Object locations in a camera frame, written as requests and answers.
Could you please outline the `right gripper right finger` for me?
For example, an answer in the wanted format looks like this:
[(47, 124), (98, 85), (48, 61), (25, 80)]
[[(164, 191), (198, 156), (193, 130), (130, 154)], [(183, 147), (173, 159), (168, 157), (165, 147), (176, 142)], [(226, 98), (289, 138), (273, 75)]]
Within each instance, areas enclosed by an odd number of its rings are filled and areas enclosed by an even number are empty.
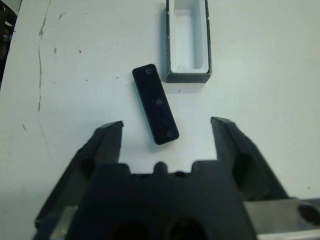
[(226, 118), (212, 117), (217, 159), (224, 163), (244, 201), (273, 201), (289, 196), (255, 143)]

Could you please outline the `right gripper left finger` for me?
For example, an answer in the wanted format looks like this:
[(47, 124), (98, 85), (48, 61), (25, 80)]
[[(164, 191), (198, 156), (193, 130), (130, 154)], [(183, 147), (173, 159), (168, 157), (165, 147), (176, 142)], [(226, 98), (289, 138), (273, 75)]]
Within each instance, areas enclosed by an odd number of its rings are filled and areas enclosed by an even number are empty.
[(34, 221), (37, 229), (49, 214), (80, 203), (99, 164), (118, 163), (123, 126), (122, 121), (115, 121), (98, 127), (76, 152), (39, 211)]

